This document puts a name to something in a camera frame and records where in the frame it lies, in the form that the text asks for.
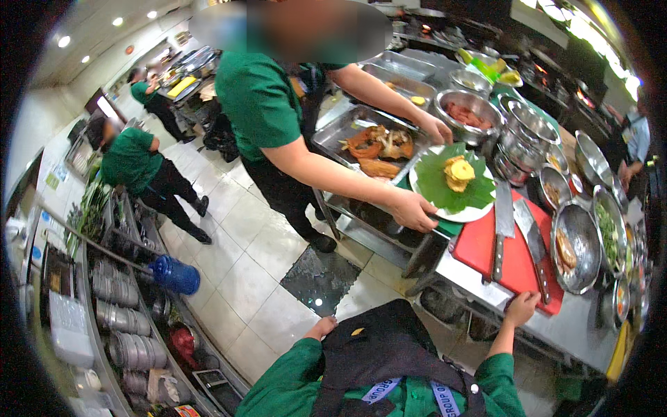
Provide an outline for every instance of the wooden knife handle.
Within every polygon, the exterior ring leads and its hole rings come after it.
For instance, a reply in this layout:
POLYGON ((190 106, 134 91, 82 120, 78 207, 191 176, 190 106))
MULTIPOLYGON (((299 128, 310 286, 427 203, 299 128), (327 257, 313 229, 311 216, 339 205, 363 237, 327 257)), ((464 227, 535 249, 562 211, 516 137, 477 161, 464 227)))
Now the wooden knife handle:
POLYGON ((502 279, 502 260, 505 254, 505 236, 496 235, 496 244, 494 245, 494 262, 491 269, 491 279, 494 282, 500 282, 502 279))
POLYGON ((546 280, 546 268, 549 268, 551 265, 550 259, 548 256, 542 258, 537 264, 535 264, 535 273, 538 276, 538 287, 540 289, 540 294, 542 295, 542 303, 546 306, 551 302, 551 294, 549 294, 549 285, 546 280))

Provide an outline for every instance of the blue water jug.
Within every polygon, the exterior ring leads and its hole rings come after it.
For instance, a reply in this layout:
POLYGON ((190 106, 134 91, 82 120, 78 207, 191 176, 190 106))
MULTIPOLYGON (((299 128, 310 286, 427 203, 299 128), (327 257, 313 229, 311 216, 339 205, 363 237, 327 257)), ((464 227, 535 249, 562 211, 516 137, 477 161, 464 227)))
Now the blue water jug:
POLYGON ((199 271, 169 255, 162 255, 148 264, 155 282, 168 290, 191 296, 199 289, 199 271))

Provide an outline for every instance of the green shirt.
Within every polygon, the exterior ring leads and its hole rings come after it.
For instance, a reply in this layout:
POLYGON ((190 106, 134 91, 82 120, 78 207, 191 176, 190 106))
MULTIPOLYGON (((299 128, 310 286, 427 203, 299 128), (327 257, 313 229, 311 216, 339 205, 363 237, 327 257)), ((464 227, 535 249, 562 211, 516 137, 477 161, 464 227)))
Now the green shirt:
MULTIPOLYGON (((287 353, 278 358, 247 393, 236 417, 308 417, 317 398, 317 381, 323 362, 322 344, 315 339, 301 339, 287 353)), ((514 386, 514 357, 497 354, 488 358, 475 373, 482 389, 488 416, 525 416, 514 386)), ((345 393, 345 398, 361 399, 370 386, 345 393)), ((452 391, 454 401, 462 413, 465 398, 452 391)), ((440 413, 433 390, 423 378, 403 378, 387 395, 396 408, 388 417, 426 417, 440 413)))
MULTIPOLYGON (((302 63, 302 69, 315 64, 302 63)), ((347 64, 322 64, 324 69, 340 69, 347 64)), ((316 65, 318 82, 324 73, 316 65)), ((261 53, 226 51, 215 76, 215 92, 222 112, 231 122, 241 154, 261 161, 260 148, 279 147, 301 136, 301 105, 287 73, 261 53)))
POLYGON ((132 97, 134 97, 135 100, 143 105, 146 105, 153 99, 153 97, 155 97, 155 94, 157 94, 157 89, 153 90, 153 92, 150 94, 146 94, 146 89, 148 89, 148 87, 148 83, 139 81, 138 83, 132 84, 132 86, 129 88, 129 91, 132 93, 132 97))
POLYGON ((153 135, 134 127, 123 130, 104 154, 102 180, 113 187, 123 184, 132 195, 139 195, 153 181, 164 157, 148 149, 153 135))

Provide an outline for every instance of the green leaf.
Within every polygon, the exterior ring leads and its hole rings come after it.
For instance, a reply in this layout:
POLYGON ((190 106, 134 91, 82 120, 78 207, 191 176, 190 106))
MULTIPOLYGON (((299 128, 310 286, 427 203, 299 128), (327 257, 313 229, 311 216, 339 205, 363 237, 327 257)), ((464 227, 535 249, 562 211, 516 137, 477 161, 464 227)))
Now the green leaf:
POLYGON ((415 165, 417 185, 424 198, 450 214, 462 212, 466 207, 482 209, 495 200, 491 193, 496 186, 492 179, 484 177, 485 171, 486 160, 483 157, 475 159, 473 152, 466 151, 463 142, 447 146, 439 155, 428 150, 415 165), (444 173, 445 161, 459 155, 463 155, 475 171, 475 179, 468 182, 462 193, 454 192, 447 186, 444 173))

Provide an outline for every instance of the knife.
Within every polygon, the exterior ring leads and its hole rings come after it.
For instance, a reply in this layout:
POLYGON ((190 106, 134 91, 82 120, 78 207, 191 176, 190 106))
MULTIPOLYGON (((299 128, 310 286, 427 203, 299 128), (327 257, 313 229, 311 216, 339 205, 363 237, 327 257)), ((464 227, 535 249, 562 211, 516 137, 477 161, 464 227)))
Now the knife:
POLYGON ((514 217, 512 216, 512 191, 507 181, 496 180, 496 242, 491 279, 499 282, 502 278, 502 260, 505 238, 514 239, 514 217))
POLYGON ((519 226, 519 230, 521 230, 521 234, 524 235, 524 239, 526 239, 526 243, 528 244, 530 257, 533 259, 535 272, 538 276, 538 287, 542 294, 542 303, 547 305, 551 302, 551 295, 549 294, 545 271, 546 268, 549 268, 551 260, 546 255, 546 247, 544 246, 540 228, 530 212, 526 200, 518 199, 514 202, 514 220, 516 220, 516 224, 519 226))

